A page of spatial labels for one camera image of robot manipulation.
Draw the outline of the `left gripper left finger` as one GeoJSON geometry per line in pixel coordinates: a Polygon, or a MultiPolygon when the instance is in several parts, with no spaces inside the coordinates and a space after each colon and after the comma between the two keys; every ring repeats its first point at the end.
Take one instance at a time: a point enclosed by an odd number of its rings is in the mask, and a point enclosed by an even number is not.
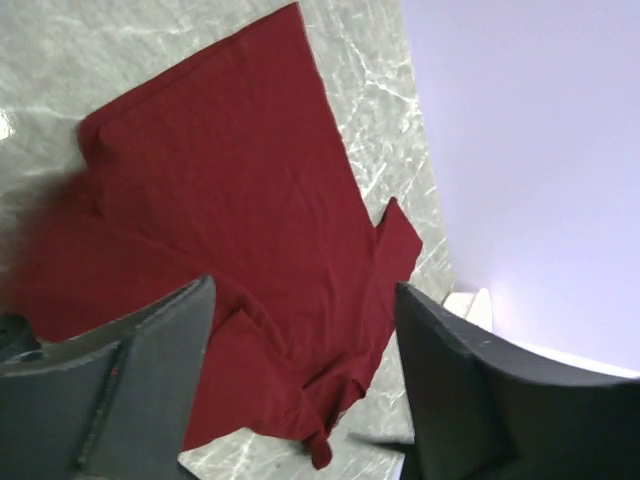
{"type": "Polygon", "coordinates": [[[5,479],[188,479],[179,461],[216,301],[200,277],[79,336],[44,344],[1,317],[5,479]]]}

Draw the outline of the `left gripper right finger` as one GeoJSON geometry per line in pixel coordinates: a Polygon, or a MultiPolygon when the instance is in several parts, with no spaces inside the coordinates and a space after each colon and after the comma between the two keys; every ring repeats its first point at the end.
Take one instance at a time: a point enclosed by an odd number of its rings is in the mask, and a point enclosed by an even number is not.
{"type": "Polygon", "coordinates": [[[407,283],[394,319],[412,441],[405,479],[635,479],[639,382],[546,358],[447,311],[407,283]]]}

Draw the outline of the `dark red t-shirt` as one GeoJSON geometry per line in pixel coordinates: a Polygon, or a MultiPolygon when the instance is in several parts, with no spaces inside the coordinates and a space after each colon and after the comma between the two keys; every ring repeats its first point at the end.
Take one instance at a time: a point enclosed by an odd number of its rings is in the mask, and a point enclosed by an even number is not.
{"type": "Polygon", "coordinates": [[[325,468],[422,242],[396,200],[371,221],[299,6],[101,107],[78,141],[86,169],[34,219],[5,306],[60,341],[212,276],[184,448],[248,428],[325,468]]]}

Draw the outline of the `white plastic laundry basket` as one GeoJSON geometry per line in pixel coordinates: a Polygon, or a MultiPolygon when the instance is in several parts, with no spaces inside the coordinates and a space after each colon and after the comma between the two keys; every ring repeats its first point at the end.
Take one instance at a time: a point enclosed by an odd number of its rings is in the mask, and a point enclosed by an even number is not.
{"type": "Polygon", "coordinates": [[[493,307],[488,289],[481,288],[477,292],[452,292],[444,300],[443,306],[449,312],[485,331],[493,332],[493,307]]]}

